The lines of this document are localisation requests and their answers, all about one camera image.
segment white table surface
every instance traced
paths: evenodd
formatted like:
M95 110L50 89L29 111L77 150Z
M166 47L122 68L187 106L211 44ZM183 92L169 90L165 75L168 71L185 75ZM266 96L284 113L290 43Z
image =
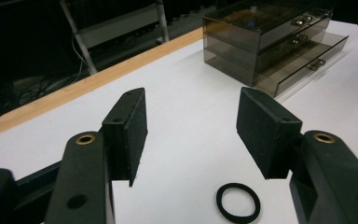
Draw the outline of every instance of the white table surface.
M277 100L303 120L302 133L336 134L358 157L358 25L332 21L328 31L350 36L344 50L307 86ZM198 41L0 133L0 168L19 179L59 161L70 137L98 131L122 93L145 87L149 134L134 186L113 182L117 224L229 223L215 203L229 182L258 194L256 223L297 223L289 178L264 180L237 135L242 86L204 63ZM253 211L239 190L224 204L237 215Z

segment white table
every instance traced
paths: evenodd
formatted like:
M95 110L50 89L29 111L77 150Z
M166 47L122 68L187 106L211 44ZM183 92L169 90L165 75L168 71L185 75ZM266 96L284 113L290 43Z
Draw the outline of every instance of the white table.
M303 120L302 133L336 134L358 157L358 25L332 21L328 31L350 36L344 50L306 87L277 100ZM113 182L118 224L229 223L215 203L229 182L258 194L257 223L297 223L289 178L264 180L237 135L242 86L205 64L197 41L0 133L0 168L19 179L59 161L70 137L98 131L122 93L145 87L149 134L134 186ZM239 209L252 202L232 190L224 204L246 215Z

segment wooden table edge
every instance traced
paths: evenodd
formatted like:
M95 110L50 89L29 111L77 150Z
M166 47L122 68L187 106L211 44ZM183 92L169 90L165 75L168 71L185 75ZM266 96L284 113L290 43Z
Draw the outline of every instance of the wooden table edge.
M84 78L77 83L7 112L0 117L0 133L16 127L27 120L45 114L60 105L64 105L87 92L98 89L119 77L123 77L142 66L152 63L153 61L200 39L202 39L202 28L175 38L165 44L138 54L122 63L113 65L93 76Z

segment o-ring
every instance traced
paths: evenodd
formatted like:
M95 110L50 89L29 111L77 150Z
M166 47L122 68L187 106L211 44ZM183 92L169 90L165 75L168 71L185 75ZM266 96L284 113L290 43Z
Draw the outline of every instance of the o-ring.
M237 216L231 215L228 211L225 210L225 208L222 205L223 193L225 192L226 189L231 189L231 188L243 189L252 196L252 198L255 202L255 211L253 214L251 214L248 217L237 217ZM229 184L225 184L224 186L220 187L220 189L217 191L217 194L216 194L216 202L217 202L217 207L219 208L219 210L223 214L223 216L233 223L240 223L240 224L251 223L260 214L260 200L258 199L257 194L255 194L255 192L251 188L249 188L248 186L243 185L243 184L229 183Z

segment smoked plastic storage box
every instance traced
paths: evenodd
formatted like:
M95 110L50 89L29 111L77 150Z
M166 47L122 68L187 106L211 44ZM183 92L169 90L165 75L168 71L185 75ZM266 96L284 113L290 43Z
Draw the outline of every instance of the smoked plastic storage box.
M328 0L242 1L203 17L204 61L277 96L323 66L347 36L325 31Z

